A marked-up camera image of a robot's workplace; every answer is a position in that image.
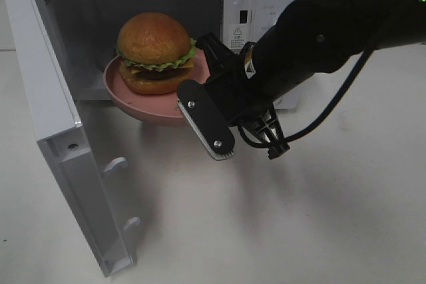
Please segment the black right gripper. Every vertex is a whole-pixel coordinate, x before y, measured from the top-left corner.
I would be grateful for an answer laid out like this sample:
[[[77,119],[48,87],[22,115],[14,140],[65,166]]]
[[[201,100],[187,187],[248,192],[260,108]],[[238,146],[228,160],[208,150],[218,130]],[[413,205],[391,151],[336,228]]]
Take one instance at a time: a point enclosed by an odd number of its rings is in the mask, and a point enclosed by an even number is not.
[[[289,43],[249,43],[233,53],[214,33],[199,37],[210,78],[203,84],[227,124],[237,124],[247,145],[266,149],[270,160],[290,146],[272,104],[316,72]]]

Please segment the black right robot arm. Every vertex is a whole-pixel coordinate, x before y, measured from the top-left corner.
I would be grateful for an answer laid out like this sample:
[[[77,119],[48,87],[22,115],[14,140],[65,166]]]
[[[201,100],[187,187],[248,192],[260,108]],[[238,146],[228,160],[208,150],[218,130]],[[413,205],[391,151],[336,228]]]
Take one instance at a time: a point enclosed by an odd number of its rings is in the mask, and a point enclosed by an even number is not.
[[[211,157],[234,152],[231,128],[270,159],[315,130],[337,106],[374,51],[425,40],[425,0],[294,0],[258,41],[233,53],[216,36],[200,37],[210,76],[178,89],[179,106]],[[317,73],[358,61],[319,116],[285,136],[274,101]]]

